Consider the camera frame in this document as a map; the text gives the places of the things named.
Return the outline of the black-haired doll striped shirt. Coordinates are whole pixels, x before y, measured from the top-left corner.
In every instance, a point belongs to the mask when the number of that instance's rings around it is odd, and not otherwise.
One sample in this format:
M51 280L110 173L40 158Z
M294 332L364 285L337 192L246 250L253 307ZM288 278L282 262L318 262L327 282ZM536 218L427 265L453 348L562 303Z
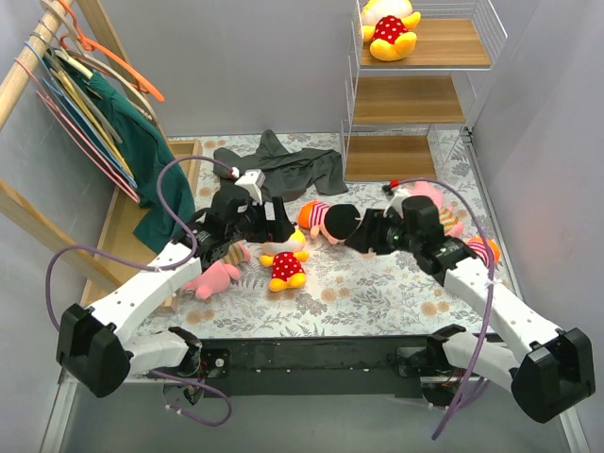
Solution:
M329 243L343 243L359 226L361 214L352 204L330 205L323 201L311 201L304 205L297 223L306 229L313 239L323 235Z

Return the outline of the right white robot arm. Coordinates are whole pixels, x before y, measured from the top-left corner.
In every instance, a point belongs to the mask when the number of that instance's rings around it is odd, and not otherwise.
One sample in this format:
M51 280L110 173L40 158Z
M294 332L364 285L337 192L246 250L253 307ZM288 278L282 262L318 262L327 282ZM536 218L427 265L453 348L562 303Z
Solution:
M503 340L489 344L464 328L445 327L428 337L425 357L438 375L456 368L511 392L532 420L545 423L596 390L593 349L580 329L564 330L533 311L505 285L495 282L481 258L462 240L448 236L436 206L426 196L404 199L397 210L350 207L350 220L332 230L361 253L412 253L419 268L456 295Z

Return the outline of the yellow frog plush small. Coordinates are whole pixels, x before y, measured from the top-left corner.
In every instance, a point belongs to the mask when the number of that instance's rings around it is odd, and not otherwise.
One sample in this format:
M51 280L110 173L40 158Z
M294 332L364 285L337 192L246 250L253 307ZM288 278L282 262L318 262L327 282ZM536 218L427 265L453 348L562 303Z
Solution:
M261 247L260 263L272 269L269 282L271 292L302 288L307 283L303 263L310 257L305 249L306 237L296 228L284 243L264 243Z

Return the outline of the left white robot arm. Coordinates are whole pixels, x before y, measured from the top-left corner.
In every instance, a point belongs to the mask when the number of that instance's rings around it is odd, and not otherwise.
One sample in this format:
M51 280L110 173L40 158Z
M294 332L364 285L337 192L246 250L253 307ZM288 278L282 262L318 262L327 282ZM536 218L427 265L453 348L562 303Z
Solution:
M201 364L201 341L181 327L134 338L138 326L175 290L222 259L229 247L284 243L294 233L284 202L258 202L231 185L216 193L155 259L105 297L83 308L74 304L61 316L57 361L95 396L113 393L131 375L172 369L183 378Z

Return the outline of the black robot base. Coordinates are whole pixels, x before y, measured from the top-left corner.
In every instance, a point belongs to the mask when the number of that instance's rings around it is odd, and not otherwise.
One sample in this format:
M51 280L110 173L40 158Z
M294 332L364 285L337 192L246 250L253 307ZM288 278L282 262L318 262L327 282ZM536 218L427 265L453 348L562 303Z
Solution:
M228 396L393 395L448 404L461 385L460 367L428 359L428 336L211 339L184 370Z

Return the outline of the yellow frog plush big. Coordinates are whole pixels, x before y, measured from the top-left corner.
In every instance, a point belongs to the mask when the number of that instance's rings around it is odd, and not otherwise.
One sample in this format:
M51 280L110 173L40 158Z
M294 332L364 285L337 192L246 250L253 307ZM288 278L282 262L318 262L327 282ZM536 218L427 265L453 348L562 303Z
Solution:
M363 42L374 59L393 62L414 51L421 12L409 0L371 0L361 9Z

